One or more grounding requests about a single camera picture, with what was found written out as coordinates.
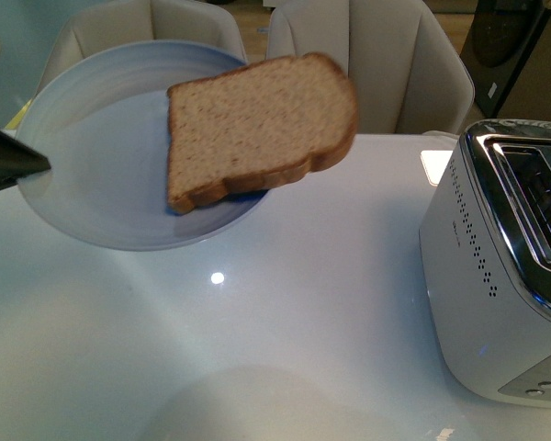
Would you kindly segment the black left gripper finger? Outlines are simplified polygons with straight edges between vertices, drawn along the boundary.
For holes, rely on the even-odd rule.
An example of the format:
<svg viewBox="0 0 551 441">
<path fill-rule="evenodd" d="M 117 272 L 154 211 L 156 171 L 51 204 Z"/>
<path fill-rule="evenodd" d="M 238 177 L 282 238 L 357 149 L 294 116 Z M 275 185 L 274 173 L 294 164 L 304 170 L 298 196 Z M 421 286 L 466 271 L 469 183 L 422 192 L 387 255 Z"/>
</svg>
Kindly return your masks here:
<svg viewBox="0 0 551 441">
<path fill-rule="evenodd" d="M 48 158 L 0 130 L 0 191 L 51 169 Z"/>
</svg>

